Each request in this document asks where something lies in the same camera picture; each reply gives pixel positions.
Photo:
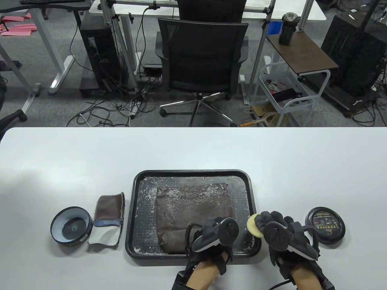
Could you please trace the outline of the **person's right hand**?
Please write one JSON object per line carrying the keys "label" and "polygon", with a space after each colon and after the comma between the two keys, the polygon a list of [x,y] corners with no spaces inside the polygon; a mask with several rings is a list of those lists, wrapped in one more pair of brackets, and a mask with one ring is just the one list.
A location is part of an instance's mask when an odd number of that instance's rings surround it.
{"label": "person's right hand", "polygon": [[305,235],[310,230],[290,216],[284,217],[277,211],[263,211],[253,219],[253,226],[269,246],[271,263],[279,267],[284,279],[292,282],[299,290],[325,289],[318,240],[312,235],[312,243]]}

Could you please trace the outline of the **person's left hand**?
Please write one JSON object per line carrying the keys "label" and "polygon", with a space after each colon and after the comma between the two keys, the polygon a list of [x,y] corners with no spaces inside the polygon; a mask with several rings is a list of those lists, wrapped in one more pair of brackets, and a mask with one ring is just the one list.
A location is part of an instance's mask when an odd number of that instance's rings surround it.
{"label": "person's left hand", "polygon": [[217,217],[204,225],[190,223],[185,232],[188,264],[182,280],[188,282],[195,267],[207,260],[214,262],[220,275],[224,275],[227,262],[233,259],[232,245],[238,234],[238,224],[231,217]]}

